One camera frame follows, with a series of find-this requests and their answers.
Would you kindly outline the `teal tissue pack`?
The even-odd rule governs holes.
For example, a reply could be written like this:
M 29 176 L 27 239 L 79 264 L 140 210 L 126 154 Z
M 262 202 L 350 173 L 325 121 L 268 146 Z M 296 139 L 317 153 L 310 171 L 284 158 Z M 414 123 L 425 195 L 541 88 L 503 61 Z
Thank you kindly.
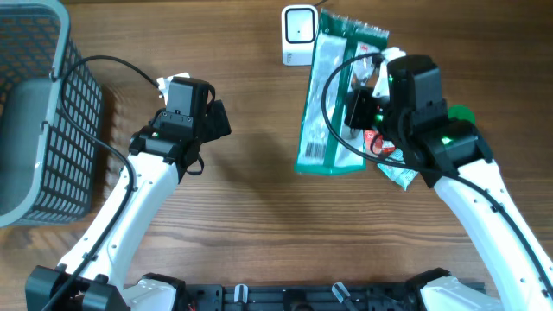
M 404 164 L 404 154 L 401 149 L 396 149 L 385 159 L 387 162 Z M 404 191 L 418 176 L 418 172 L 407 168 L 392 167 L 378 164 L 378 168 L 391 180 L 398 184 Z

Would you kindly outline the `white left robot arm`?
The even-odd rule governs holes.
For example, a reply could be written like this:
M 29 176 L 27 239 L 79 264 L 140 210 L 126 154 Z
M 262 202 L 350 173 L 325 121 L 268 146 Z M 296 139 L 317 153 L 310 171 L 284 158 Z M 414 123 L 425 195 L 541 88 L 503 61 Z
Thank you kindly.
M 188 310 L 182 280 L 149 273 L 125 287 L 151 221 L 194 164 L 200 147 L 231 132 L 214 87 L 186 74 L 158 80 L 164 109 L 130 140 L 117 185 L 77 244 L 25 285 L 29 310 Z

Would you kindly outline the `green lid jar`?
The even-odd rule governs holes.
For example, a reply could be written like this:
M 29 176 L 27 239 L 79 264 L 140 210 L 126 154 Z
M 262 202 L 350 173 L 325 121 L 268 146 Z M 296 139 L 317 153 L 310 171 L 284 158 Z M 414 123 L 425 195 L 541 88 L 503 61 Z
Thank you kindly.
M 476 125 L 474 113 L 464 105 L 453 105 L 448 108 L 448 118 L 465 120 Z

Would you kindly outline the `green white packaged item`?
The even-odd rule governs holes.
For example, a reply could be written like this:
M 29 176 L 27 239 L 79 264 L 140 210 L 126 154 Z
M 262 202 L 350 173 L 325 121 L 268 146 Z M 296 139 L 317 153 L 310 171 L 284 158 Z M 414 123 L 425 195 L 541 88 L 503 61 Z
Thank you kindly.
M 321 12 L 295 163 L 298 174 L 343 175 L 366 168 L 365 159 L 334 136 L 360 152 L 365 150 L 362 131 L 344 124 L 346 97 L 366 84 L 375 67 L 368 57 L 334 71 L 354 56 L 382 52 L 388 37 L 389 32 L 377 26 Z

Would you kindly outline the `orange small snack box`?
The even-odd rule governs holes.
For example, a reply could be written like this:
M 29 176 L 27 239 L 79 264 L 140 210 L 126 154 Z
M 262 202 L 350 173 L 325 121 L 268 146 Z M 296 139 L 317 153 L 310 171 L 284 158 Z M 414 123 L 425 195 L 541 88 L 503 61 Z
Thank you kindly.
M 376 130 L 364 131 L 365 152 L 370 156 L 388 155 L 396 150 L 391 141 L 384 140 Z

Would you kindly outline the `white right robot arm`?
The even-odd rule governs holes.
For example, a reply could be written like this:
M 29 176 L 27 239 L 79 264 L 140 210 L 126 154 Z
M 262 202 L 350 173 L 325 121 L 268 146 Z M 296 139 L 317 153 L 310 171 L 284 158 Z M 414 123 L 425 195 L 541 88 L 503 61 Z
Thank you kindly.
M 435 269 L 410 280 L 423 310 L 550 310 L 552 261 L 524 221 L 476 125 L 448 115 L 438 66 L 407 55 L 386 66 L 389 99 L 372 105 L 374 125 L 449 207 L 487 267 L 499 298 Z

